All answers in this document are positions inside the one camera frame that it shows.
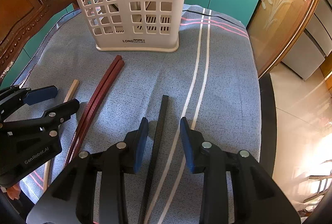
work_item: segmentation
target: white tiled floor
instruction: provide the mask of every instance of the white tiled floor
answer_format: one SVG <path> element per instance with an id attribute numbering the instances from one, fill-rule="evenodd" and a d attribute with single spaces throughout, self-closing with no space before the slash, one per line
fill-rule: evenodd
<path id="1" fill-rule="evenodd" d="M 332 163 L 332 99 L 320 69 L 303 81 L 285 65 L 271 72 L 277 110 L 277 152 L 273 179 L 297 210 L 317 192 Z"/>

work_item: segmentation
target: blue gripper pad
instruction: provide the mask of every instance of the blue gripper pad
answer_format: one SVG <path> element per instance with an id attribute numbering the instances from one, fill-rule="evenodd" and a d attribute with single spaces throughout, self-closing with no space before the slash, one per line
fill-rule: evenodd
<path id="1" fill-rule="evenodd" d="M 23 103 L 27 105 L 33 105 L 44 100 L 50 100 L 55 98 L 57 93 L 58 89 L 54 85 L 31 90 L 23 99 Z"/>
<path id="2" fill-rule="evenodd" d="M 190 170 L 190 172 L 193 173 L 195 168 L 194 154 L 189 139 L 190 128 L 188 126 L 188 122 L 185 117 L 182 117 L 180 120 L 180 135 L 181 135 L 183 150 L 185 151 L 187 167 Z"/>
<path id="3" fill-rule="evenodd" d="M 180 135 L 188 169 L 193 174 L 202 173 L 202 166 L 198 158 L 201 156 L 203 135 L 199 131 L 190 129 L 185 117 L 180 120 Z"/>
<path id="4" fill-rule="evenodd" d="M 142 165 L 148 131 L 149 131 L 149 123 L 147 119 L 143 117 L 141 120 L 141 124 L 139 125 L 139 128 L 137 130 L 137 136 L 135 137 L 134 141 L 134 143 L 136 143 L 137 141 L 136 152 L 134 156 L 134 165 L 133 165 L 133 170 L 135 174 L 139 171 Z"/>

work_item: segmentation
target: red chopstick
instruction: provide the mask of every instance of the red chopstick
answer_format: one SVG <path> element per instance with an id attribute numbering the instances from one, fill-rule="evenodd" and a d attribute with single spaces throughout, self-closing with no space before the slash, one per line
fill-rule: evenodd
<path id="1" fill-rule="evenodd" d="M 94 91 L 91 99 L 85 107 L 82 117 L 78 123 L 73 139 L 70 143 L 70 147 L 67 152 L 63 167 L 66 167 L 66 165 L 69 163 L 69 161 L 71 161 L 73 156 L 78 153 L 82 145 L 83 139 L 86 135 L 86 132 L 91 125 L 91 122 L 102 100 L 104 99 L 106 93 L 108 92 L 109 88 L 111 87 L 112 83 L 114 82 L 115 78 L 119 74 L 124 64 L 125 63 L 122 60 L 122 57 L 120 55 L 117 55 L 110 67 L 105 72 L 103 78 L 100 80 L 96 90 Z"/>

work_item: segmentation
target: white stripe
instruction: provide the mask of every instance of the white stripe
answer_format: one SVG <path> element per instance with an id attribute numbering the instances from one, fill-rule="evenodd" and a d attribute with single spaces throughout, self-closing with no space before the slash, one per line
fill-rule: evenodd
<path id="1" fill-rule="evenodd" d="M 201 19 L 202 23 L 204 21 L 204 13 L 205 13 L 205 8 L 203 8 L 203 15 L 202 15 L 202 19 Z M 199 33 L 199 37 L 198 37 L 197 56 L 196 56 L 196 64 L 195 64 L 194 75 L 193 75 L 193 79 L 191 81 L 191 85 L 190 85 L 190 88 L 189 88 L 189 92 L 188 92 L 188 95 L 187 95 L 187 99 L 186 99 L 185 105 L 183 106 L 181 118 L 183 116 L 185 116 L 185 114 L 186 114 L 186 111 L 187 111 L 187 108 L 188 108 L 188 104 L 189 104 L 189 101 L 190 101 L 190 97 L 191 97 L 191 94 L 193 92 L 194 85 L 195 85 L 195 82 L 196 82 L 198 64 L 199 64 L 199 61 L 200 61 L 200 41 L 201 41 L 201 38 L 202 38 L 202 28 L 203 28 L 203 24 L 200 25 L 200 33 Z M 180 134 L 180 124 L 178 126 L 178 129 L 176 130 L 176 133 L 175 133 L 175 136 L 174 136 L 174 139 L 173 139 L 173 143 L 172 143 L 172 147 L 171 147 L 171 150 L 170 150 L 170 153 L 168 155 L 167 162 L 166 162 L 165 169 L 163 171 L 163 174 L 161 175 L 159 184 L 158 184 L 156 192 L 155 192 L 155 194 L 154 194 L 154 196 L 152 198 L 152 201 L 150 203 L 149 209 L 146 212 L 145 219 L 144 219 L 144 224 L 147 224 L 147 222 L 148 222 L 148 220 L 150 218 L 152 210 L 153 210 L 153 208 L 154 208 L 154 206 L 155 206 L 155 204 L 157 202 L 158 196 L 160 194 L 161 188 L 162 188 L 162 186 L 164 184 L 164 181 L 166 179 L 169 167 L 170 167 L 171 162 L 172 162 L 172 158 L 173 158 L 173 155 L 174 155 L 176 144 L 177 144 L 178 139 L 179 139 L 179 134 Z"/>
<path id="2" fill-rule="evenodd" d="M 197 121 L 197 117 L 198 117 L 198 113 L 200 112 L 200 105 L 202 103 L 202 99 L 203 99 L 203 95 L 204 95 L 206 80 L 207 80 L 207 77 L 208 77 L 209 57 L 210 57 L 210 20 L 211 20 L 211 16 L 209 16 L 209 24 L 207 26 L 206 63 L 205 63 L 204 79 L 203 79 L 202 89 L 200 90 L 200 97 L 198 99 L 198 103 L 197 103 L 197 106 L 196 106 L 196 111 L 195 111 L 194 119 L 193 119 L 193 122 L 191 124 L 191 128 L 190 129 L 195 129 L 196 121 Z M 175 180 L 175 183 L 173 185 L 171 194 L 169 195 L 169 198 L 167 200 L 165 208 L 164 208 L 164 210 L 163 210 L 163 212 L 162 212 L 162 214 L 161 214 L 161 216 L 159 218 L 158 224 L 162 224 L 162 222 L 163 222 L 163 220 L 164 220 L 164 218 L 165 218 L 165 216 L 167 214 L 169 206 L 171 205 L 171 202 L 172 202 L 172 200 L 174 198 L 176 189 L 179 186 L 179 183 L 180 183 L 183 171 L 185 169 L 185 165 L 186 165 L 186 158 L 185 158 L 185 156 L 183 156 L 178 176 L 176 177 L 176 180 Z"/>

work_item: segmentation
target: wooden chair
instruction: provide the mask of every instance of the wooden chair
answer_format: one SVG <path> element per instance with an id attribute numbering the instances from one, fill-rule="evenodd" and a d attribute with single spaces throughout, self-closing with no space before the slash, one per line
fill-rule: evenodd
<path id="1" fill-rule="evenodd" d="M 27 41 L 73 2 L 76 0 L 0 0 L 0 83 Z"/>

